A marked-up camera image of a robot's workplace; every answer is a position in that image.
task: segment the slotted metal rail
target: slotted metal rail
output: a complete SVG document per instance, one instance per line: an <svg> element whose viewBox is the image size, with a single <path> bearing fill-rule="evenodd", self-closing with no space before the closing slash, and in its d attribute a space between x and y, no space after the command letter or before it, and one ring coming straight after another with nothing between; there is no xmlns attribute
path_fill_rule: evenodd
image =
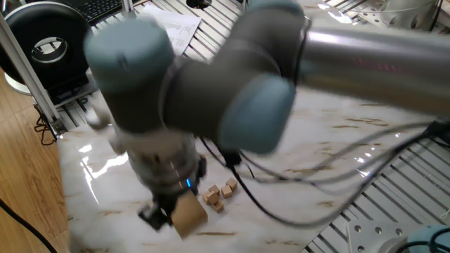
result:
<svg viewBox="0 0 450 253"><path fill-rule="evenodd" d="M355 11L364 9L366 1L325 0L331 6L348 10L342 12L355 22L359 22ZM153 0L153 4L165 11L202 18L198 31L183 54L196 60L209 60L215 55L229 35L233 21L241 14L240 4L234 0L214 0L212 7L204 12L193 11L182 0ZM144 5L136 7L138 15L143 8ZM122 14L117 14L92 29L96 33L110 23L123 20ZM447 27L440 27L440 24L437 28L434 32L450 32ZM76 99L58 108L67 129L85 124L90 97ZM347 226L351 220L450 225L450 219L440 218L449 209L450 150L432 140L423 141L408 148L301 253L349 252Z"/></svg>

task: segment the paper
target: paper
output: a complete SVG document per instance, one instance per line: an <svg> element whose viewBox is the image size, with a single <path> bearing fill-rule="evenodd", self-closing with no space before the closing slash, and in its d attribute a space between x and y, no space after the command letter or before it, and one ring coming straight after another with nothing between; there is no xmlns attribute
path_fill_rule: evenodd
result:
<svg viewBox="0 0 450 253"><path fill-rule="evenodd" d="M147 5L141 15L153 16L163 25L169 35L175 54L180 56L188 47L202 18L163 11L151 4Z"/></svg>

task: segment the black cable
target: black cable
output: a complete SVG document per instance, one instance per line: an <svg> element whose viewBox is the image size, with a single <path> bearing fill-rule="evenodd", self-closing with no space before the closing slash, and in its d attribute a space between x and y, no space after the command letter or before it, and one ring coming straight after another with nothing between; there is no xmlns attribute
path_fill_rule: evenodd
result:
<svg viewBox="0 0 450 253"><path fill-rule="evenodd" d="M446 143L442 143L442 142L440 142L440 141L436 141L435 139L431 139L431 141L433 141L434 143L436 143L437 145L439 145L439 146L441 146L441 147L443 147L443 148L450 148L450 145L449 144L446 144Z"/></svg>
<svg viewBox="0 0 450 253"><path fill-rule="evenodd" d="M240 152L241 156L244 157L244 159L246 159L250 164L253 164L254 166L256 166L256 168L261 169L262 171L266 172L267 174L271 175L271 176L275 176L276 178L280 179L280 180L285 180L285 181L295 181L295 182L304 182L304 183L309 183L312 185L318 185L318 184L327 184L327 183L336 183L338 181L342 181L345 179L349 179L351 177L353 177L354 175L357 175L359 172L358 171L363 171L365 167L368 167L367 165L361 165L359 168L349 171L347 173L341 174L339 176L335 176L329 179L320 179L320 180L306 180L307 177L310 177L312 175L314 175L315 173L319 172L321 170L321 168L324 168L326 166L328 166L329 164L331 164L331 162L334 162L338 159L340 159L342 156L350 153L351 151L359 148L361 146L361 144L367 144L370 143L371 141L380 138L382 136L385 136L387 134L390 133L396 133L399 131L403 131L406 129L414 129L414 128L418 128L418 127L427 127L428 125L430 125L429 122L427 123L414 123L414 124L407 124L407 125L402 125L402 126L397 126L391 129L387 129L387 130L383 130L383 131L379 131L377 133L371 134L370 136L367 136L363 139L361 139L360 141L357 141L356 143L353 143L349 146L347 146L346 148L344 148L343 150L341 150L340 152L336 153L334 156L322 161L321 163L319 163L318 165L316 165L314 168L312 168L310 171L312 171L312 173L308 174L307 176L304 177L289 177L289 176L284 176L282 174L278 174L270 169L267 169L266 167L263 167L260 164L257 164L256 162L252 161L249 157L247 157L245 154L243 154L242 152ZM399 150L396 152L395 155L397 155L398 153L400 153L402 150ZM379 160L379 158L381 158L380 156L378 158L373 158L371 161L377 159L377 161Z"/></svg>
<svg viewBox="0 0 450 253"><path fill-rule="evenodd" d="M402 253L404 252L406 249L410 248L410 247L415 247L415 246L429 246L429 242L427 241L418 241L418 242L408 242L405 245L401 246L395 253ZM450 248L447 246L443 246L439 243L435 243L437 248L443 249L445 250L447 253L450 252ZM431 253L440 253L442 251L430 251Z"/></svg>
<svg viewBox="0 0 450 253"><path fill-rule="evenodd" d="M441 12L441 7L442 7L442 3L443 2L444 2L444 0L440 0L439 5L437 6L437 13L436 13L436 15L433 18L433 21L431 23L430 32L433 31L433 29L435 28L435 25L437 23L437 19L439 17L440 12Z"/></svg>
<svg viewBox="0 0 450 253"><path fill-rule="evenodd" d="M431 239L430 239L430 252L431 252L431 253L437 253L437 248L442 248L442 247L439 246L438 243L436 243L436 239L437 239L440 235L442 235L442 234L444 234L444 233L448 233L448 232L450 232L450 228L444 228L444 229L441 229L440 231L437 231L437 232L431 237ZM442 248L442 249L445 249L446 251L448 251L448 252L450 253L450 248L446 247L446 248Z"/></svg>
<svg viewBox="0 0 450 253"><path fill-rule="evenodd" d="M41 144L42 145L51 145L51 144L55 143L56 142L56 136L52 132L52 130L48 127L48 122L46 121L45 115L42 114L39 111L39 109L37 108L37 105L34 105L34 109L36 109L36 111L39 113L39 119L37 119L37 121L36 121L36 126L34 126L34 131L37 132L37 133L42 132ZM50 131L52 136L53 136L53 140L50 143L45 143L44 142L44 137L45 137L45 132L46 131Z"/></svg>
<svg viewBox="0 0 450 253"><path fill-rule="evenodd" d="M271 217L272 219L285 224L287 226L292 226L292 227L296 227L296 228L313 228L313 227L317 227L326 223L329 223L331 221L333 221L337 216L340 215L341 212L343 212L351 203L353 203L353 201L355 201L355 199L357 199L359 197L359 194L361 191L364 190L364 188L366 188L366 186L368 186L373 179L376 179L376 177L378 177L378 174L381 173L381 171L390 163L390 161L392 160L393 157L395 157L396 155L398 155L401 151L405 150L407 147L409 147L410 145L419 142L421 140L423 140L424 138L431 138L433 136L438 136L440 134L443 134L445 132L447 132L448 130L450 130L450 124L445 124L441 129L436 129L436 130L429 130L426 131L424 133L421 133L413 138L410 138L409 140L397 145L396 147L388 150L385 154L390 154L390 158L387 159L386 161L384 161L380 166L378 166L376 169L373 170L373 173L371 174L370 177L367 177L367 179L360 184L359 189L356 190L348 199L347 201L345 201L342 205L340 205L339 208L337 208L334 212L331 212L329 215L317 219L315 221L312 222L295 222L295 221L289 221L287 219L284 219L282 217L279 217L273 213L271 213L269 210L265 209L259 202L258 200L254 197L254 195L250 192L250 190L247 188L247 186L245 185L245 183L243 182L242 178L240 177L239 173L236 171L236 168L231 165L231 164L225 164L227 168L229 168L231 170L231 172L233 173L233 175L236 177L236 180L239 182L239 184L242 186L242 188L244 189L244 191L247 193L248 197L254 202L254 204L262 211L264 212L267 216ZM371 136L377 136L380 133L376 133L373 134ZM346 150L351 150L352 149L352 145L350 145L349 147L345 148L343 151L339 152L339 153L346 153Z"/></svg>
<svg viewBox="0 0 450 253"><path fill-rule="evenodd" d="M37 237L44 245L45 247L50 251L50 253L57 253L56 249L50 244L50 242L38 231L36 228L31 226L26 220L22 219L18 214L16 214L9 206L0 199L0 207L7 213L9 216L11 216L13 219L15 219L20 225L24 226L29 232L33 233L34 236Z"/></svg>

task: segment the gray joint cap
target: gray joint cap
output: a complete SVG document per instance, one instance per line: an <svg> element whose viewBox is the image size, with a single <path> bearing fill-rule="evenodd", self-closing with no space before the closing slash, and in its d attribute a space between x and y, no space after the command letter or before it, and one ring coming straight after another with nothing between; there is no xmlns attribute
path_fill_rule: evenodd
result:
<svg viewBox="0 0 450 253"><path fill-rule="evenodd" d="M261 8L282 8L294 14L304 15L302 7L292 0L248 0L248 10Z"/></svg>
<svg viewBox="0 0 450 253"><path fill-rule="evenodd" d="M113 93L161 80L175 57L166 31L154 20L108 25L85 40L84 54L99 89Z"/></svg>

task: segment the white object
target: white object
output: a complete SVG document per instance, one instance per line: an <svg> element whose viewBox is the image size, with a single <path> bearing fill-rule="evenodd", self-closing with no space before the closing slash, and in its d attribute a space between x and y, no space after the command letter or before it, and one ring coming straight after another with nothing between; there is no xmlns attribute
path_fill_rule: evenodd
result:
<svg viewBox="0 0 450 253"><path fill-rule="evenodd" d="M140 18L154 17L167 31L175 54L180 56L188 47L202 18L163 11L151 4L142 11Z"/></svg>
<svg viewBox="0 0 450 253"><path fill-rule="evenodd" d="M350 221L348 225L350 253L390 253L395 245L423 225L379 222Z"/></svg>

